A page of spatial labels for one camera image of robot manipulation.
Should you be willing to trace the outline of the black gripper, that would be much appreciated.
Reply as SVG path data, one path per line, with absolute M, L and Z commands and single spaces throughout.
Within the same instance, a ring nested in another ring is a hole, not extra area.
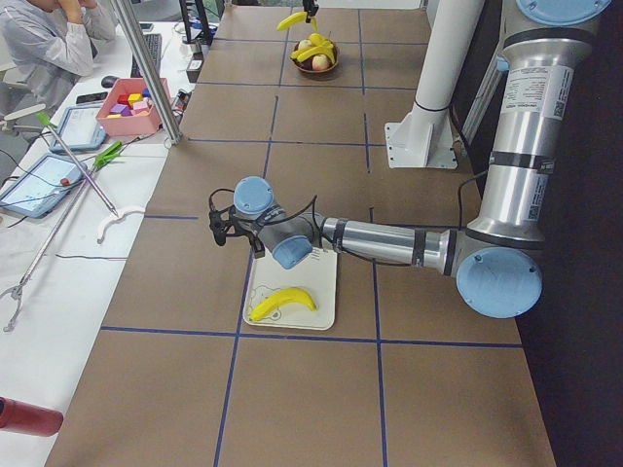
M 234 212 L 235 208 L 232 205 L 223 209 L 209 209 L 209 228 L 217 245 L 225 245 L 227 239 L 234 236 L 234 234 L 231 232 L 231 229 L 234 226 L 234 222 L 231 219 L 231 214 Z
M 303 8 L 307 14 L 316 14 L 319 9 L 316 0 L 303 0 Z

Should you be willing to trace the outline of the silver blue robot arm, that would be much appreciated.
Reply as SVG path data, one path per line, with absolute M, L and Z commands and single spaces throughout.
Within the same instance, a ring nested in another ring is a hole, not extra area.
M 287 214 L 271 185 L 249 176 L 233 202 L 211 208 L 214 239 L 244 236 L 255 255 L 285 269 L 314 247 L 392 266 L 432 268 L 455 279 L 480 314 L 511 318 L 530 310 L 542 291 L 535 253 L 544 238 L 541 205 L 575 67 L 592 51 L 606 1 L 506 1 L 490 77 L 505 79 L 495 141 L 478 216 L 443 233 L 329 218 L 307 206 Z

